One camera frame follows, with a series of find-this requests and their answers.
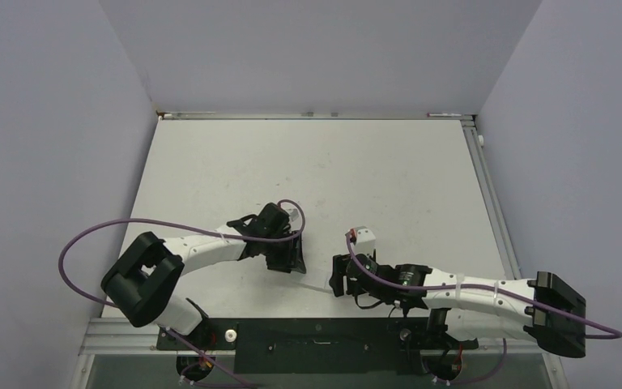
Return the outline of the white air conditioner remote control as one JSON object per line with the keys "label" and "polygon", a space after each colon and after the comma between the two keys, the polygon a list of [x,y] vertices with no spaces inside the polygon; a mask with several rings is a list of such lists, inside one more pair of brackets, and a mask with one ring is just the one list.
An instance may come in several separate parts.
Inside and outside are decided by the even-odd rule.
{"label": "white air conditioner remote control", "polygon": [[306,273],[296,274],[295,282],[304,289],[334,296],[334,291],[330,286],[332,270],[320,267],[307,267]]}

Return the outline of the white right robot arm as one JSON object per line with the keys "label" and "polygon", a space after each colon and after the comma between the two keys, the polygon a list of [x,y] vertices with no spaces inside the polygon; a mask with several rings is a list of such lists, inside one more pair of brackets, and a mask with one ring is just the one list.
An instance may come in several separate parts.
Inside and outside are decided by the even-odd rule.
{"label": "white right robot arm", "polygon": [[332,258],[328,281],[336,297],[367,294],[380,303],[428,310],[427,340],[510,338],[535,342],[542,350],[569,358],[586,355],[586,326],[570,317],[586,316],[586,299],[558,275],[540,271],[533,279],[488,280],[424,265],[379,265],[371,256]]}

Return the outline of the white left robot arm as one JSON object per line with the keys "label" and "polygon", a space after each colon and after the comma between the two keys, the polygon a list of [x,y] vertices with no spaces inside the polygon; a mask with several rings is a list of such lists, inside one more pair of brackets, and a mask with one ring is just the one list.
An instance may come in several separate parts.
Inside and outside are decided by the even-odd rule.
{"label": "white left robot arm", "polygon": [[190,229],[185,237],[138,235],[106,272],[100,286],[134,327],[156,324],[177,332],[188,348],[209,336],[207,314],[176,294],[179,279],[218,263],[262,256],[272,271],[306,272],[302,233],[305,214],[268,203],[257,214],[230,220],[217,229]]}

